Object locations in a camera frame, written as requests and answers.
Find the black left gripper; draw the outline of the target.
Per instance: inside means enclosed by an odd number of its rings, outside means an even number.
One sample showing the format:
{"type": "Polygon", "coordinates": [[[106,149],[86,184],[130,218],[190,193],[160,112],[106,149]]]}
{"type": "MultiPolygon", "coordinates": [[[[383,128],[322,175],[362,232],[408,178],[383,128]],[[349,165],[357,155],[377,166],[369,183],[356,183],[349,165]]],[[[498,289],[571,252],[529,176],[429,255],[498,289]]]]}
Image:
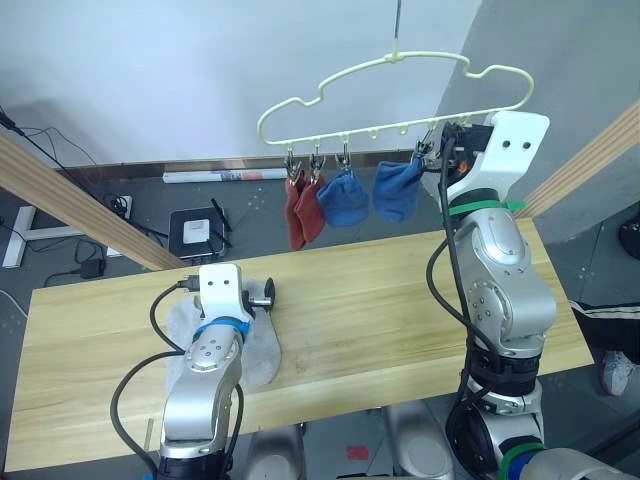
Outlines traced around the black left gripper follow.
{"type": "Polygon", "coordinates": [[[274,308],[275,299],[276,287],[271,277],[264,282],[257,280],[242,282],[242,302],[247,312],[253,313],[256,308],[270,312],[274,308]]]}

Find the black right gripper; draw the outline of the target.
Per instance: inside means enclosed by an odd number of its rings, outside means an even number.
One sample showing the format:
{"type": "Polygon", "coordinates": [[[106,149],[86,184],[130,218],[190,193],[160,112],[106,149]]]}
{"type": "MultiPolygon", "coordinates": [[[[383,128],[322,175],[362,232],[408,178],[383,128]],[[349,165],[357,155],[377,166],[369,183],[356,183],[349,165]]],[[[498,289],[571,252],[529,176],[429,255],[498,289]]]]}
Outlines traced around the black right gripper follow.
{"type": "Polygon", "coordinates": [[[415,157],[422,171],[440,172],[442,161],[446,160],[449,174],[467,174],[474,166],[476,155],[485,151],[492,132],[491,126],[447,122],[443,130],[429,128],[422,138],[423,150],[439,152],[417,152],[415,157]]]}

